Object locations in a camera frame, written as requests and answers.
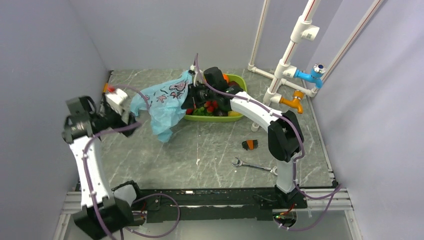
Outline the blue plastic bag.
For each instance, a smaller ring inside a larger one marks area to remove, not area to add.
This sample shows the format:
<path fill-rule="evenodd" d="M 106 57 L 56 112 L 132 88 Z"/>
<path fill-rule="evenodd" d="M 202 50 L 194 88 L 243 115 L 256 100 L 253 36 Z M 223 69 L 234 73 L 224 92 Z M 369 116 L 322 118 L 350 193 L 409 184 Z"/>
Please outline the blue plastic bag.
<path fill-rule="evenodd" d="M 162 143 L 170 140 L 173 134 L 171 128 L 186 115 L 182 105 L 192 80 L 192 75 L 186 70 L 177 79 L 141 90 L 144 97 L 137 93 L 130 102 L 129 109 L 135 116 L 139 116 L 140 111 L 148 111 L 152 134 Z"/>

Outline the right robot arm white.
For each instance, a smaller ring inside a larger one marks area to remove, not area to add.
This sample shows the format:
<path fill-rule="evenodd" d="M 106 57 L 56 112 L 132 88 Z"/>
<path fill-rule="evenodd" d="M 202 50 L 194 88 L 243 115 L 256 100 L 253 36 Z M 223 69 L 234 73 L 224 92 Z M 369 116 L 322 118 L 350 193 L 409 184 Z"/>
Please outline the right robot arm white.
<path fill-rule="evenodd" d="M 292 111 L 281 112 L 252 98 L 240 86 L 229 85 L 217 67 L 205 71 L 190 66 L 193 82 L 188 86 L 182 109 L 198 109 L 216 103 L 222 111 L 235 111 L 247 117 L 267 132 L 268 150 L 276 159 L 276 203 L 287 208 L 295 201 L 296 160 L 304 156 L 304 137 Z"/>

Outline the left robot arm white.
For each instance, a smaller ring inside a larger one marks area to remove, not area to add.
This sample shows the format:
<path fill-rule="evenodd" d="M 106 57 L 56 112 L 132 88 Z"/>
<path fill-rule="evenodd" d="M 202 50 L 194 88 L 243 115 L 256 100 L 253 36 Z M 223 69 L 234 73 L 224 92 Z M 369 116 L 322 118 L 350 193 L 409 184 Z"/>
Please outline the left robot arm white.
<path fill-rule="evenodd" d="M 110 187 L 102 164 L 101 136 L 116 132 L 130 137 L 141 123 L 133 114 L 124 122 L 106 102 L 104 111 L 98 112 L 89 96 L 72 98 L 66 105 L 70 114 L 65 118 L 62 138 L 74 155 L 81 188 L 81 210 L 72 217 L 91 239 L 101 240 L 133 223 L 132 210 L 144 203 L 133 180 Z"/>

